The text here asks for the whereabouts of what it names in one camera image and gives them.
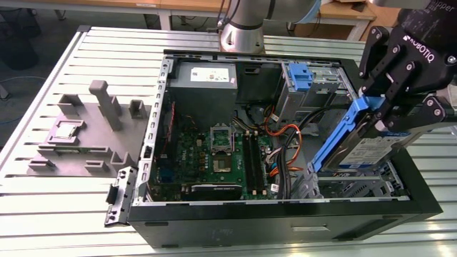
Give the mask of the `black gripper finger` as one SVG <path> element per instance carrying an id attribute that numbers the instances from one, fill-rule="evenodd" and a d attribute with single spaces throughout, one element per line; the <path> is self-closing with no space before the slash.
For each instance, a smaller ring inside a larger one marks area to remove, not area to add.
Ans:
<path id="1" fill-rule="evenodd" d="M 427 96 L 411 114 L 389 113 L 381 120 L 389 132 L 418 133 L 450 126 L 450 105 L 442 97 Z"/>
<path id="2" fill-rule="evenodd" d="M 359 78 L 363 80 L 359 93 L 365 96 L 385 94 L 391 83 L 385 75 L 386 64 L 383 61 L 389 34 L 389 30 L 382 26 L 373 26 L 369 30 L 359 62 Z"/>

